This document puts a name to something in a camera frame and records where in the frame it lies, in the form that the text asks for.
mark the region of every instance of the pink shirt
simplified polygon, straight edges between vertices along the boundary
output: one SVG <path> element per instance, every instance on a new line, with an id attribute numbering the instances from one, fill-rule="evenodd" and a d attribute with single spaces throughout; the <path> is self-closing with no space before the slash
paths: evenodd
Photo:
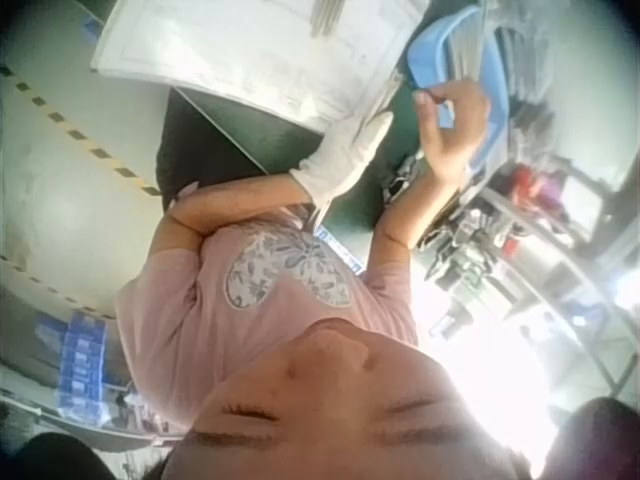
<path id="1" fill-rule="evenodd" d="M 118 295 L 118 326 L 139 392 L 190 427 L 218 383 L 324 318 L 417 345 L 409 277 L 390 264 L 361 279 L 312 235 L 254 220 L 220 229 L 199 254 L 149 258 Z"/>

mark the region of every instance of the blue tray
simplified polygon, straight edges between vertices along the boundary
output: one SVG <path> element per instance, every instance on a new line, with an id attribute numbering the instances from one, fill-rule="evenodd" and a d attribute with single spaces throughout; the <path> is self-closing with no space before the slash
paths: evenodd
<path id="1" fill-rule="evenodd" d="M 477 6 L 469 6 L 454 15 L 443 17 L 430 25 L 411 44 L 407 52 L 407 62 L 413 81 L 418 88 L 429 88 L 446 82 L 448 61 L 446 41 L 460 23 L 473 16 L 481 15 Z M 489 131 L 484 145 L 470 163 L 473 174 L 484 167 L 487 157 L 509 121 L 509 94 L 504 74 L 500 49 L 493 32 L 487 34 L 482 54 L 480 83 L 491 100 Z M 439 109 L 440 126 L 451 128 L 453 118 L 445 106 Z"/>

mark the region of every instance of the woman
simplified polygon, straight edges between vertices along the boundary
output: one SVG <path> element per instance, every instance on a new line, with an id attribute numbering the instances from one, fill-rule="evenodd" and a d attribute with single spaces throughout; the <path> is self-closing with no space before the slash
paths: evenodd
<path id="1" fill-rule="evenodd" d="M 201 188 L 168 210 L 117 308 L 136 386 L 189 429 L 154 475 L 516 478 L 415 349 L 409 306 L 410 251 L 463 182 L 488 100 L 469 81 L 415 99 L 431 174 L 381 217 L 362 279 L 283 209 L 348 191 L 390 113 L 334 125 L 290 174 Z M 445 100 L 449 131 L 438 126 Z"/>

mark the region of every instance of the hand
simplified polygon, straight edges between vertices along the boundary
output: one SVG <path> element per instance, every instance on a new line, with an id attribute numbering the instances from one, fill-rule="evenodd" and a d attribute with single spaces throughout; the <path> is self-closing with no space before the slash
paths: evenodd
<path id="1" fill-rule="evenodd" d="M 334 123 L 309 158 L 290 171 L 319 207 L 353 187 L 371 163 L 393 122 L 391 112 L 381 113 L 361 128 L 361 117 Z"/>
<path id="2" fill-rule="evenodd" d="M 489 99 L 480 85 L 471 80 L 443 83 L 414 94 L 420 142 L 427 162 L 438 180 L 460 186 L 465 169 L 487 133 L 491 111 Z M 438 104 L 453 104 L 455 124 L 442 129 L 438 125 Z"/>

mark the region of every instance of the red object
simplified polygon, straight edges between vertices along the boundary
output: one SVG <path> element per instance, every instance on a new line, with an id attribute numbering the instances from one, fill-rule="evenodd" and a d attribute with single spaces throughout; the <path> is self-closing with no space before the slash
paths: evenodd
<path id="1" fill-rule="evenodd" d="M 502 253 L 504 253 L 508 258 L 513 258 L 518 250 L 518 245 L 520 245 L 520 241 L 518 239 L 509 237 L 502 246 Z"/>

